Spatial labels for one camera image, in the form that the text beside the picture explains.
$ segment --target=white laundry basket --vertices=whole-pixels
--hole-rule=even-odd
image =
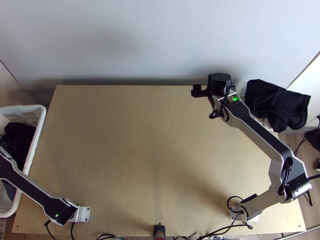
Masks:
[[[9,122],[22,122],[29,126],[36,127],[36,131],[34,133],[29,152],[26,158],[26,162],[24,163],[23,172],[25,174],[29,173],[30,166],[32,164],[32,160],[34,157],[34,153],[36,151],[36,147],[38,145],[38,140],[40,136],[40,132],[42,129],[42,125],[44,122],[44,118],[46,116],[46,108],[42,105],[28,105],[28,106],[9,106],[0,108],[0,134],[4,135],[4,127]],[[6,190],[0,182],[0,218],[8,218],[18,208],[20,198],[22,192],[17,190],[16,195],[14,197],[14,201],[12,202],[6,193]]]

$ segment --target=white wall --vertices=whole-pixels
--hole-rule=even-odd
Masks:
[[[0,62],[0,107],[28,104],[34,101]]]
[[[288,87],[320,49],[319,9],[319,0],[2,0],[0,59],[27,85],[191,84],[227,72]]]
[[[306,126],[313,129],[317,127],[319,120],[316,117],[320,115],[320,55],[317,56],[287,90],[311,96]]]

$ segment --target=green led light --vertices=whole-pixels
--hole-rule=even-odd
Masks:
[[[233,101],[236,102],[236,101],[238,101],[238,100],[239,100],[238,95],[233,95]]]

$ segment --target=wooden tabletop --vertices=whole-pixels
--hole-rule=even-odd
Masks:
[[[206,234],[230,225],[228,197],[268,189],[270,159],[239,129],[208,118],[191,86],[57,86],[29,176],[91,207],[75,236]],[[305,230],[298,201],[277,204],[228,234]],[[46,234],[41,206],[23,195],[13,232]],[[70,224],[51,224],[69,235]]]

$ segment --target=aluminum arm segment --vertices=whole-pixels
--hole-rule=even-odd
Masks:
[[[304,163],[294,156],[288,146],[252,118],[250,110],[231,90],[232,87],[230,75],[210,74],[207,89],[201,90],[200,85],[194,85],[191,95],[195,98],[208,97],[213,109],[210,118],[220,117],[229,126],[239,128],[271,158],[269,189],[259,196],[254,194],[244,199],[239,205],[244,212],[242,219],[246,222],[269,206],[295,200],[311,189],[311,183]]]
[[[67,198],[52,196],[41,189],[18,169],[16,161],[0,147],[0,179],[5,179],[43,207],[51,221],[64,225],[66,222],[87,222],[89,207],[77,206]]]

